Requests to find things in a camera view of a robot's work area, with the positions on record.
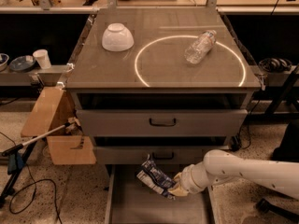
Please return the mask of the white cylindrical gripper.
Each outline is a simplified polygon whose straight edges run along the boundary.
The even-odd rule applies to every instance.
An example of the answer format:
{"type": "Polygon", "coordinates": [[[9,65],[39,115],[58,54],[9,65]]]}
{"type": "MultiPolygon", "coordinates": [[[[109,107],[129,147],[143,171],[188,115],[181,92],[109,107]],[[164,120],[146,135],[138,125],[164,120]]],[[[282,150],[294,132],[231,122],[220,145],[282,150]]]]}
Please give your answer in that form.
{"type": "Polygon", "coordinates": [[[169,193],[176,197],[185,197],[190,194],[197,194],[206,188],[206,169],[202,163],[191,164],[177,173],[173,180],[177,183],[173,188],[168,190],[169,193]]]}

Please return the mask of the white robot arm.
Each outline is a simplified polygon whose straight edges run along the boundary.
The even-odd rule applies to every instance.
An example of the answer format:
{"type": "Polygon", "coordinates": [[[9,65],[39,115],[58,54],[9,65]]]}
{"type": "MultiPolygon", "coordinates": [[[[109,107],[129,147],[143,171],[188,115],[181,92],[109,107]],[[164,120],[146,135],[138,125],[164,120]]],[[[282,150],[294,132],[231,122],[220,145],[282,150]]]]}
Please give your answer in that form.
{"type": "Polygon", "coordinates": [[[201,162],[185,167],[174,177],[176,185],[168,191],[182,197],[234,178],[299,199],[298,162],[241,159],[217,149],[208,151],[201,162]]]}

